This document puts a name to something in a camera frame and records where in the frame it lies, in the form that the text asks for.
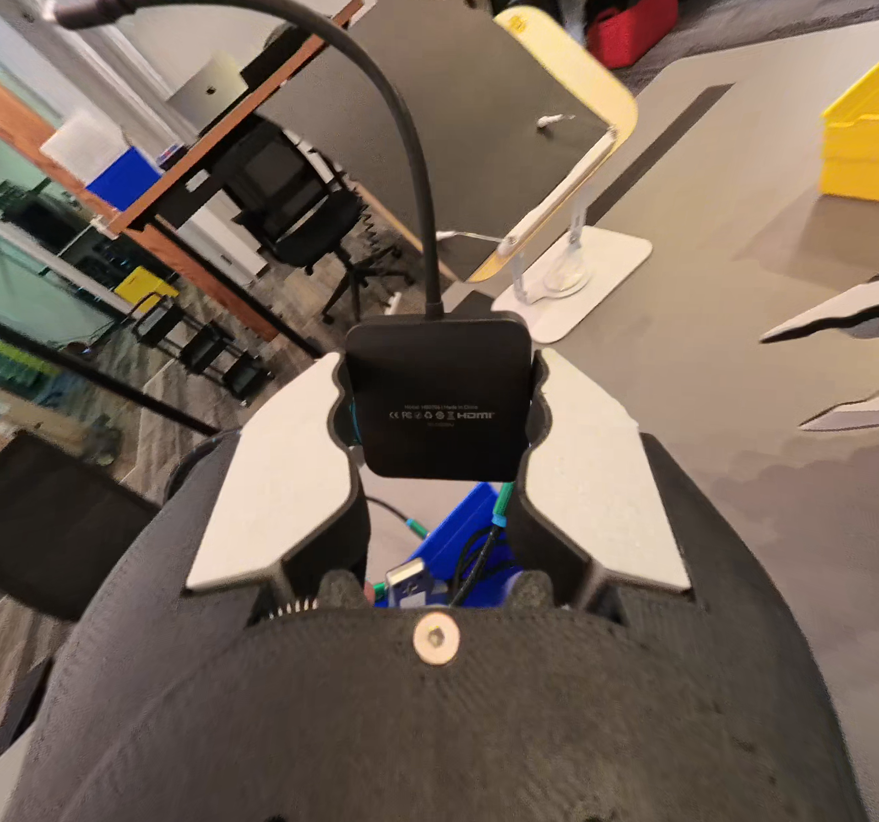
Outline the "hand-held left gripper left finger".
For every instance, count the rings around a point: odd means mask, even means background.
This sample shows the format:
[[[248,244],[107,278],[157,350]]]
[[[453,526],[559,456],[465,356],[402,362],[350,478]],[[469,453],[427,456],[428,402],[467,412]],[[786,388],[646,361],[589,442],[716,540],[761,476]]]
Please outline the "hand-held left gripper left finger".
[[[275,596],[318,596],[325,575],[345,572],[366,596],[368,506],[335,426],[343,366],[341,353],[324,355],[246,422],[187,591],[266,585]]]

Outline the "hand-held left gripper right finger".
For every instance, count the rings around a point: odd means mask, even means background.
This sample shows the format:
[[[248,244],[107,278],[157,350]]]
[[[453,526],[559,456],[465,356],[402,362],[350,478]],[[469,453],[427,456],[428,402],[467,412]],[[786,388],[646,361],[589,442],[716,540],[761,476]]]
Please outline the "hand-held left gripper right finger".
[[[609,586],[691,590],[638,423],[552,348],[536,384],[509,506],[509,543],[554,600],[598,600]]]

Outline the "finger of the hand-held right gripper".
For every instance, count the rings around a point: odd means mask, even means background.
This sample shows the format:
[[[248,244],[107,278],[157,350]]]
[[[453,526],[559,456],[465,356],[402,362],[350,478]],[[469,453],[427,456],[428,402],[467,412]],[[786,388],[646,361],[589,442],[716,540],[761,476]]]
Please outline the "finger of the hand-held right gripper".
[[[777,325],[760,337],[763,344],[794,341],[824,331],[841,331],[861,340],[878,338],[878,280],[871,279]]]
[[[803,421],[808,432],[841,432],[878,428],[878,393],[859,401],[840,403]]]

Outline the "blue plastic bin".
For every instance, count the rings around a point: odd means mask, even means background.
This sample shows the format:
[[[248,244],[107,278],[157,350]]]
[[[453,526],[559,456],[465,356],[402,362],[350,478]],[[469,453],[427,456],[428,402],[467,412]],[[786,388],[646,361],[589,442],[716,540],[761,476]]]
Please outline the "blue plastic bin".
[[[459,562],[463,562],[460,582],[472,572],[480,549],[489,535],[491,517],[499,497],[488,483],[478,484],[415,550],[412,557],[421,559],[434,580],[432,600],[448,602]],[[486,565],[464,600],[466,608],[499,608],[521,573],[519,562],[502,532],[495,542]]]

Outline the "yellow plastic bin stack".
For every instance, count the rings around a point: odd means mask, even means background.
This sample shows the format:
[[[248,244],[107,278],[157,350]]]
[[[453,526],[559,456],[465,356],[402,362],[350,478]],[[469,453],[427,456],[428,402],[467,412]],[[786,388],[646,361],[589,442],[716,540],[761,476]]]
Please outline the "yellow plastic bin stack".
[[[878,65],[823,113],[823,195],[878,201]]]

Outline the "small grey adapter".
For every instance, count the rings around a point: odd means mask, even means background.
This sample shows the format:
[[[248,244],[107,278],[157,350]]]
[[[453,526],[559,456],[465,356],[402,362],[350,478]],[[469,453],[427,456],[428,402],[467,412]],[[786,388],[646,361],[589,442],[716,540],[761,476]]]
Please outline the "small grey adapter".
[[[412,558],[386,572],[384,587],[389,606],[401,606],[412,596],[426,596],[434,580],[422,557]]]

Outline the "dark chair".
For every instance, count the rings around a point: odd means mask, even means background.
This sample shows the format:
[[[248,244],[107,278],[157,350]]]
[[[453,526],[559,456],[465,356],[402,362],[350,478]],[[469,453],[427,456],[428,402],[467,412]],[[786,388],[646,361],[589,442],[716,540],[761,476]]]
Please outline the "dark chair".
[[[80,620],[159,507],[93,465],[19,431],[1,451],[1,589]]]

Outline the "small yellow bin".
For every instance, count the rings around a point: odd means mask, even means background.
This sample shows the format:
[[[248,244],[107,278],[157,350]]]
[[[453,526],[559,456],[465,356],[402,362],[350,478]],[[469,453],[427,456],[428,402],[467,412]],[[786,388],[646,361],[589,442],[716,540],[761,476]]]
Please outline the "small yellow bin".
[[[113,292],[140,313],[153,309],[163,297],[179,296],[178,289],[143,266],[136,267]]]

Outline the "black office chair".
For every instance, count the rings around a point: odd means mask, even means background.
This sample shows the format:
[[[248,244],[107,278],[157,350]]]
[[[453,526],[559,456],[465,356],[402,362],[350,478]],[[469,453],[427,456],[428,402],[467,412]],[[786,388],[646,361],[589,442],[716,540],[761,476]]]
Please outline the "black office chair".
[[[416,280],[402,267],[383,265],[401,260],[398,245],[378,246],[378,232],[368,206],[330,160],[325,180],[308,155],[271,121],[257,117],[254,125],[227,147],[211,173],[236,204],[235,222],[258,240],[282,264],[307,276],[326,257],[335,257],[345,270],[321,310],[324,324],[348,294],[354,322],[361,320],[360,292],[370,280],[401,279],[407,287]]]

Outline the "white bar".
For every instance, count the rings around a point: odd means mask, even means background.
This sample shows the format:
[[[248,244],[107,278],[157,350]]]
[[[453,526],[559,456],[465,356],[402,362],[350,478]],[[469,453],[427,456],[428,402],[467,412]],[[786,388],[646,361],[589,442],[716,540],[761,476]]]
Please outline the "white bar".
[[[506,259],[514,255],[519,250],[520,244],[527,241],[538,226],[565,200],[576,194],[591,177],[593,171],[613,151],[616,139],[617,129],[608,127],[594,145],[577,160],[565,178],[503,237],[496,249],[495,256]]]

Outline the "blue storage crate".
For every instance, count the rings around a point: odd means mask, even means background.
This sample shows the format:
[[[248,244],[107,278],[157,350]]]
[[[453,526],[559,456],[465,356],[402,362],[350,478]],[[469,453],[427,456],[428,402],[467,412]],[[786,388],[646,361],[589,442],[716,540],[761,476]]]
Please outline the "blue storage crate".
[[[85,188],[118,212],[124,212],[162,177],[163,172],[152,157],[139,147],[130,146]]]

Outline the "red bin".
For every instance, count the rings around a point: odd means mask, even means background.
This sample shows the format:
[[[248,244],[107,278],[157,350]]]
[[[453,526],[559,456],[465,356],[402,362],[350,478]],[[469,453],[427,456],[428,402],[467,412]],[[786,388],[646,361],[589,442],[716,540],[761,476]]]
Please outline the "red bin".
[[[628,68],[677,20],[678,0],[587,0],[586,47],[605,68]]]

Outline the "silver laptop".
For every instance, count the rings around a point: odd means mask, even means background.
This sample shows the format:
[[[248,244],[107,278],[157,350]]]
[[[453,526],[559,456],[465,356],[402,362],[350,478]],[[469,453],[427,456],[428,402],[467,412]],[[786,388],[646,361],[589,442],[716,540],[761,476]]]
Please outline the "silver laptop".
[[[167,99],[169,107],[199,134],[204,133],[249,92],[236,60],[225,51],[208,62]]]

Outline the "black tilted board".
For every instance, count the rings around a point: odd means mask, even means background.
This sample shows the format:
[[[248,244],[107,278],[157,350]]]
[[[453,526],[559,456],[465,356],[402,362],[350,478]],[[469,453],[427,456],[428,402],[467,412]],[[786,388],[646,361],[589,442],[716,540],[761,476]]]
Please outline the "black tilted board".
[[[608,128],[493,19],[451,1],[380,0],[349,32],[412,114],[439,232],[503,238]],[[258,113],[338,164],[421,246],[396,125],[342,54],[323,50]]]

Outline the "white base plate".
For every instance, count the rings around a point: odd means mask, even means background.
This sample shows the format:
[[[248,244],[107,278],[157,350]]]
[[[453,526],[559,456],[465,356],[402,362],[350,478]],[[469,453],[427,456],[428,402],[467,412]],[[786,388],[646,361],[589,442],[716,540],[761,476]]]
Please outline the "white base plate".
[[[587,225],[576,247],[562,235],[529,267],[513,259],[513,284],[491,310],[525,322],[532,341],[550,345],[566,337],[651,256],[645,238]]]

